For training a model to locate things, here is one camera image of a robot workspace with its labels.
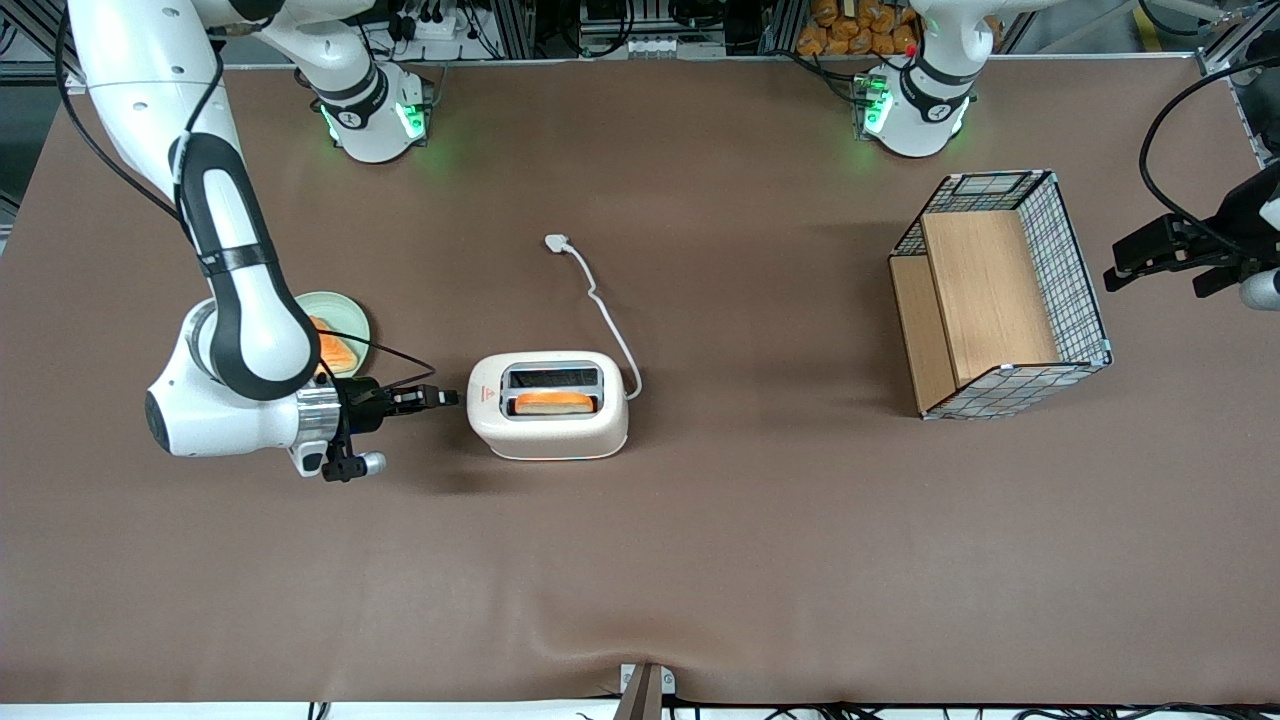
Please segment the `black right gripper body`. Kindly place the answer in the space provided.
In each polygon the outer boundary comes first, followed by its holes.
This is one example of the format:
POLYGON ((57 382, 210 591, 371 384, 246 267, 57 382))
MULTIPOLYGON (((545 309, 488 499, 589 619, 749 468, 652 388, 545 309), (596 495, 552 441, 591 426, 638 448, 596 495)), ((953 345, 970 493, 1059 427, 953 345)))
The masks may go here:
POLYGON ((378 430, 393 409, 390 392, 371 377, 339 378, 338 395, 347 430, 352 436, 378 430))

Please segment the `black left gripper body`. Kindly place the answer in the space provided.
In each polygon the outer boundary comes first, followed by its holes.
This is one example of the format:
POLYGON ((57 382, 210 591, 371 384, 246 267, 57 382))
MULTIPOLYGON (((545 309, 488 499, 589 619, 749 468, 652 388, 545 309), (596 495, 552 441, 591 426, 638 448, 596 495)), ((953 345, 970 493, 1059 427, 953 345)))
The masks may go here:
POLYGON ((1187 265, 1277 266, 1277 227, 1265 213, 1277 200, 1279 167, 1270 165, 1228 191, 1210 217, 1189 215, 1192 242, 1187 265))

